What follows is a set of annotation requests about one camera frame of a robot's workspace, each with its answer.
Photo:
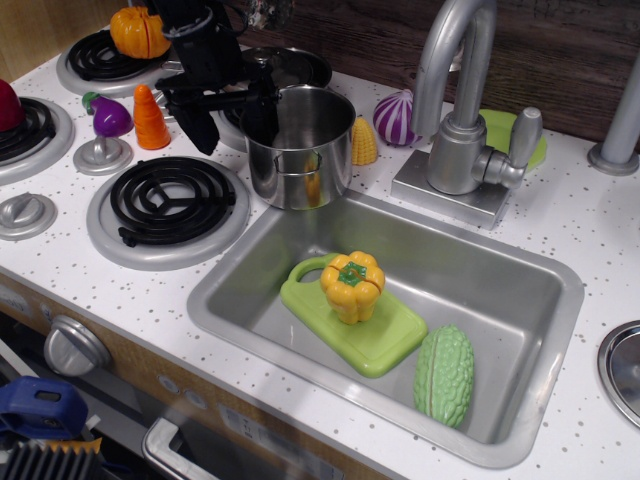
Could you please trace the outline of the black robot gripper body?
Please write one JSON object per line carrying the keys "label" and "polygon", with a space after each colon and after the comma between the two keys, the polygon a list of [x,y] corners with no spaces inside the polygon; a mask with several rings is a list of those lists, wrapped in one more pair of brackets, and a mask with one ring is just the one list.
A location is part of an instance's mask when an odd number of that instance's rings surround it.
{"label": "black robot gripper body", "polygon": [[238,37],[248,20],[239,8],[227,1],[149,1],[147,7],[160,17],[162,34],[182,67],[180,74],[156,84],[169,112],[275,110],[279,95],[271,68],[242,57]]}

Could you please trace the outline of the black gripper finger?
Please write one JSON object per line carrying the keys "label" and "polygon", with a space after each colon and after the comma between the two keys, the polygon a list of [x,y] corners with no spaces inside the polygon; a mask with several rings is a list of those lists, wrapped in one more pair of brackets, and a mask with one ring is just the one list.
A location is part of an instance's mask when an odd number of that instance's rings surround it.
{"label": "black gripper finger", "polygon": [[244,112],[247,136],[265,146],[272,146],[279,132],[277,107],[270,102],[249,103]]}
{"label": "black gripper finger", "polygon": [[200,107],[173,107],[172,116],[201,153],[211,155],[214,152],[220,136],[208,111]]}

